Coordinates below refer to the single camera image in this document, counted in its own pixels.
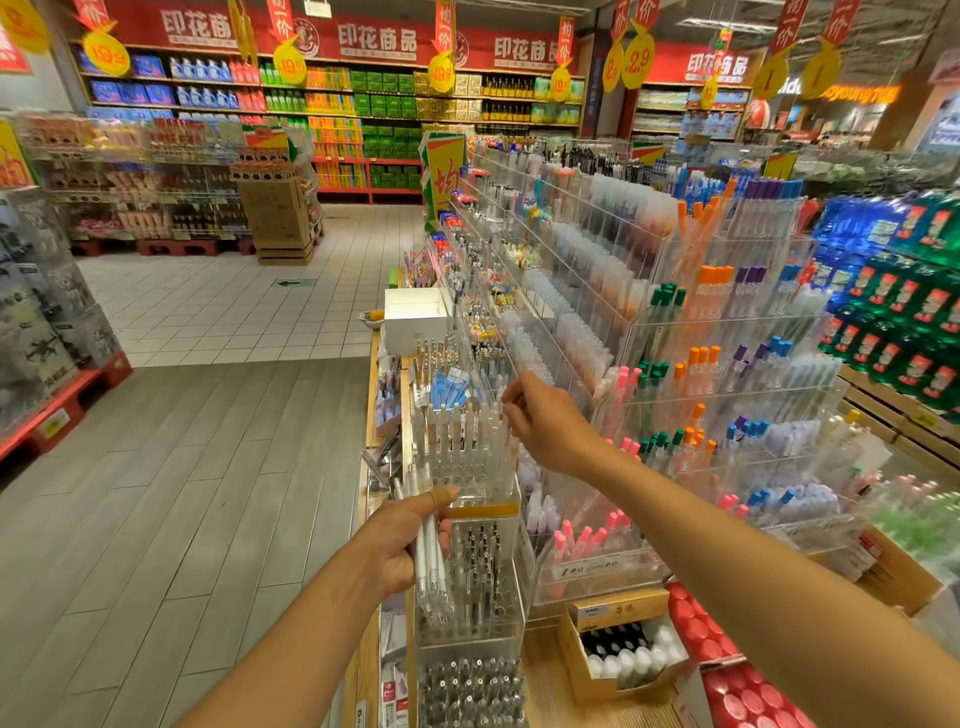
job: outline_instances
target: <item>open cardboard box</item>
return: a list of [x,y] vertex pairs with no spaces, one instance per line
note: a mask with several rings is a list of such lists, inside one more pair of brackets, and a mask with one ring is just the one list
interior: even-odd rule
[[560,649],[573,694],[579,702],[632,698],[638,702],[661,703],[670,699],[673,684],[688,660],[665,667],[657,678],[637,688],[620,690],[613,678],[590,677],[587,653],[580,635],[591,629],[642,621],[644,632],[653,634],[662,624],[673,626],[667,613],[669,593],[660,587],[633,589],[616,595],[595,596],[570,602],[560,617]]

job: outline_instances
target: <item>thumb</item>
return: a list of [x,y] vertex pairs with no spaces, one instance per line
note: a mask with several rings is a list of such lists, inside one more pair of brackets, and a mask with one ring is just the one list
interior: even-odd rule
[[417,514],[421,520],[425,519],[434,511],[445,508],[460,494],[460,488],[455,485],[444,485],[439,488],[433,488],[418,496],[404,498],[400,505],[412,513]]
[[527,437],[529,437],[533,431],[533,423],[527,414],[513,403],[503,405],[503,414],[510,423],[514,434],[520,438],[521,441],[526,441]]

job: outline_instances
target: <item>hand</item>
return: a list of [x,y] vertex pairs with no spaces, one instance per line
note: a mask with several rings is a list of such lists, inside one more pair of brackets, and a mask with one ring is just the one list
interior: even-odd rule
[[514,435],[548,470],[576,476],[590,449],[603,442],[567,392],[532,372],[514,379],[500,399]]
[[413,586],[414,560],[406,547],[420,534],[420,524],[437,513],[440,548],[450,551],[450,508],[460,489],[434,488],[404,500],[388,500],[357,531],[351,543],[362,551],[362,560],[371,569],[381,590],[381,600]]

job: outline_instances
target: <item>pallet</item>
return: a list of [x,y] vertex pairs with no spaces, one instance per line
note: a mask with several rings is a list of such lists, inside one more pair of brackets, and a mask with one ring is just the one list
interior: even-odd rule
[[71,240],[70,252],[86,255],[87,257],[98,257],[104,254],[104,246],[99,240]]
[[943,473],[948,482],[960,481],[960,425],[852,367],[844,366],[840,377],[851,385],[846,401],[864,413],[862,424],[880,439]]
[[141,255],[219,255],[216,240],[137,240],[136,251]]
[[116,387],[132,373],[130,361],[123,352],[114,354],[100,369],[79,372],[42,410],[0,442],[0,461],[15,451],[25,450],[31,455],[49,452],[84,418],[89,395]]

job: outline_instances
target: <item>fluorescent light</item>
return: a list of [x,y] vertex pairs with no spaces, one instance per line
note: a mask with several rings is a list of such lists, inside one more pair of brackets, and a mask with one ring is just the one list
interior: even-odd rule
[[684,20],[681,20],[679,23],[677,23],[677,25],[685,25],[693,28],[716,28],[719,30],[730,28],[730,30],[738,33],[752,33],[758,36],[773,33],[777,29],[776,25],[725,22],[723,20],[710,20],[709,18],[705,17],[688,17]]
[[877,45],[894,45],[895,43],[909,43],[911,40],[920,40],[922,37],[926,37],[926,34],[920,33],[918,36],[903,36],[903,37],[891,37],[886,40],[882,40]]
[[333,17],[330,4],[325,0],[303,0],[303,11],[313,17]]

